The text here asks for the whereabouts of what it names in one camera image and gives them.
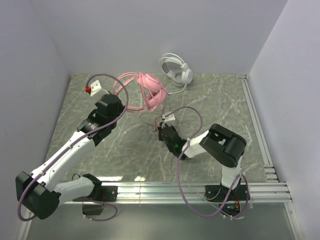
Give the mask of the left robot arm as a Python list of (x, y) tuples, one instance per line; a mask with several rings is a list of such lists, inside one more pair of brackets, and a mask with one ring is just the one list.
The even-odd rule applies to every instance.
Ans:
[(15, 178), (17, 215), (23, 222), (27, 219), (21, 214), (22, 207), (43, 220), (52, 215), (60, 205), (78, 198), (103, 206), (107, 206), (108, 201), (116, 200), (116, 191), (104, 190), (102, 182), (90, 173), (76, 180), (60, 182), (75, 163), (112, 132), (128, 107), (114, 94), (103, 95), (95, 106), (67, 143), (49, 160), (31, 173), (22, 171)]

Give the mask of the pink headphones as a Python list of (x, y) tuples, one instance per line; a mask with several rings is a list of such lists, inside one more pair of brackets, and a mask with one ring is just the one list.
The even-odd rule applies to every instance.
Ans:
[(131, 113), (143, 113), (146, 111), (154, 112), (158, 107), (165, 108), (165, 99), (169, 94), (167, 89), (161, 83), (161, 81), (151, 73), (142, 72), (127, 72), (118, 77), (125, 87), (132, 81), (136, 81), (139, 84), (141, 97), (144, 101), (144, 106), (127, 107), (127, 112)]

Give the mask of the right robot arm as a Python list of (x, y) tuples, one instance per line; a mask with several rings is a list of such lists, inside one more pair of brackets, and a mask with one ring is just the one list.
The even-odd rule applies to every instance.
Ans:
[(179, 136), (173, 126), (159, 127), (159, 140), (181, 160), (210, 154), (222, 166), (221, 185), (234, 190), (241, 179), (241, 160), (247, 141), (233, 131), (214, 123), (209, 130), (190, 140)]

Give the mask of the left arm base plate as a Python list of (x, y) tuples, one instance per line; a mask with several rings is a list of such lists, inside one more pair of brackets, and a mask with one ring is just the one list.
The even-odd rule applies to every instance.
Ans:
[(75, 202), (94, 200), (99, 202), (115, 202), (117, 200), (118, 187), (115, 185), (95, 186), (88, 196), (73, 199)]

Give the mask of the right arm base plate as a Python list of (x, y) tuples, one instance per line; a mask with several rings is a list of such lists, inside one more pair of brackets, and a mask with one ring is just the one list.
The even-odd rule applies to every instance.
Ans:
[(209, 202), (221, 203), (225, 199), (220, 185), (205, 185), (204, 199)]

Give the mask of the white headphones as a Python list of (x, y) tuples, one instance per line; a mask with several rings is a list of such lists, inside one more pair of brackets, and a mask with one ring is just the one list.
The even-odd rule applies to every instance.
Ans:
[(174, 53), (165, 53), (160, 58), (159, 65), (174, 86), (182, 87), (182, 90), (169, 92), (168, 95), (181, 93), (193, 80), (193, 71), (180, 56)]

